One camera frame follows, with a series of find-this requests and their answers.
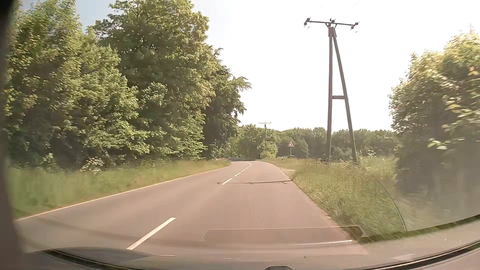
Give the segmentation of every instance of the sign post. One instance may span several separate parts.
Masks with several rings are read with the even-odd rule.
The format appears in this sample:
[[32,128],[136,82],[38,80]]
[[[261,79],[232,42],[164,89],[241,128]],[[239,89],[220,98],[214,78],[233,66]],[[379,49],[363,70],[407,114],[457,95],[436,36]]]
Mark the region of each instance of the sign post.
[[293,147],[293,142],[292,141],[288,142],[288,147],[290,147],[290,155],[287,158],[289,158],[289,159],[295,158],[295,156],[292,155],[292,147]]

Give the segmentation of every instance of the field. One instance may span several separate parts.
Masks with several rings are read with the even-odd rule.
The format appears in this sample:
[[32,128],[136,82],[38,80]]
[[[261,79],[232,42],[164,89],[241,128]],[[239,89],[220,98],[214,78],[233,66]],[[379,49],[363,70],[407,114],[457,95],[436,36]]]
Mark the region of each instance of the field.
[[22,217],[229,164],[229,160],[170,161],[98,173],[9,168],[9,188],[15,215]]
[[294,171],[289,177],[339,225],[359,225],[367,235],[404,231],[401,216],[382,184],[395,177],[393,159],[365,158],[325,164],[312,159],[264,159]]

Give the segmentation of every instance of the a-frame utility pole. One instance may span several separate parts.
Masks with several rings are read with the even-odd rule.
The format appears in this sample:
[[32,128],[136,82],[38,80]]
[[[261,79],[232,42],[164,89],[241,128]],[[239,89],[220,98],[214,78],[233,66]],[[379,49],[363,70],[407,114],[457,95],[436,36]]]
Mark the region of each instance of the a-frame utility pole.
[[[325,24],[328,27],[328,39],[329,39],[329,58],[328,58],[328,120],[327,120],[327,147],[328,147],[328,158],[330,161],[332,156],[332,100],[334,99],[343,99],[345,101],[345,109],[347,110],[347,121],[348,121],[348,132],[350,133],[350,148],[352,149],[352,159],[354,162],[357,162],[357,151],[355,148],[355,140],[353,138],[353,128],[352,128],[352,117],[350,115],[350,105],[348,103],[347,95],[347,86],[345,85],[345,76],[343,75],[342,61],[340,60],[340,52],[338,51],[338,43],[336,41],[336,31],[335,27],[337,25],[348,25],[353,29],[359,23],[354,24],[341,24],[336,23],[335,20],[330,19],[329,22],[318,22],[311,21],[310,18],[307,18],[303,25],[307,23],[320,23]],[[340,71],[340,79],[342,81],[343,96],[333,96],[333,48],[332,45],[335,45],[336,59],[338,61],[338,69]]]

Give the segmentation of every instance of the white dashed center line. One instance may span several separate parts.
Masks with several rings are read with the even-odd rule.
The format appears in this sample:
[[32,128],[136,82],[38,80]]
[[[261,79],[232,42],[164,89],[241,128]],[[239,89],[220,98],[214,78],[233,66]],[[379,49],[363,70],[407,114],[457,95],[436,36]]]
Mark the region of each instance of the white dashed center line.
[[228,181],[232,180],[233,178],[230,178],[228,180],[226,180],[225,182],[223,182],[222,184],[226,184]]
[[156,234],[158,231],[160,231],[163,227],[167,226],[170,222],[174,221],[176,218],[169,218],[166,222],[160,224],[160,226],[156,227],[153,229],[151,232],[147,233],[144,237],[140,238],[137,242],[133,243],[131,246],[129,246],[127,249],[132,250],[136,247],[138,247],[141,243],[143,243],[145,240],[150,238],[152,235]]
[[[252,164],[251,164],[250,162],[247,162],[247,163],[249,164],[249,165],[248,165],[248,167],[247,167],[247,168],[245,168],[245,169],[243,169],[243,170],[241,170],[239,173],[235,174],[233,177],[235,177],[235,176],[239,175],[240,173],[244,172],[246,169],[250,168],[250,166],[251,166]],[[230,178],[230,179],[228,179],[228,180],[226,180],[226,181],[225,181],[225,182],[223,182],[222,184],[226,184],[226,183],[228,183],[228,181],[232,180],[232,179],[233,179],[233,177],[232,177],[232,178]]]

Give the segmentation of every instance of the power line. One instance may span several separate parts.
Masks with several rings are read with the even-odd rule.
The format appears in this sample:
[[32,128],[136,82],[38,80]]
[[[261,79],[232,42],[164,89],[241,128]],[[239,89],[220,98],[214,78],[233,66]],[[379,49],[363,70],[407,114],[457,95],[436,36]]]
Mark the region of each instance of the power line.
[[325,2],[321,7],[319,7],[311,16],[310,18],[312,18],[320,9],[322,9],[322,7],[324,7],[330,0],[327,0],[327,2]]
[[360,29],[355,30],[355,32],[352,32],[353,29],[350,29],[350,31],[348,32],[348,34],[339,41],[339,44],[343,44],[343,41],[344,41],[344,40],[349,40],[349,39],[351,39],[359,30],[362,29],[362,25],[358,25],[357,28],[358,28],[358,27],[359,27]]
[[349,10],[351,10],[354,6],[358,5],[358,3],[362,2],[363,0],[360,0],[358,1],[355,5],[351,6],[349,9],[347,9],[345,12],[343,12],[342,14],[340,14],[340,16],[338,16],[336,19],[340,18],[343,14],[347,13]]

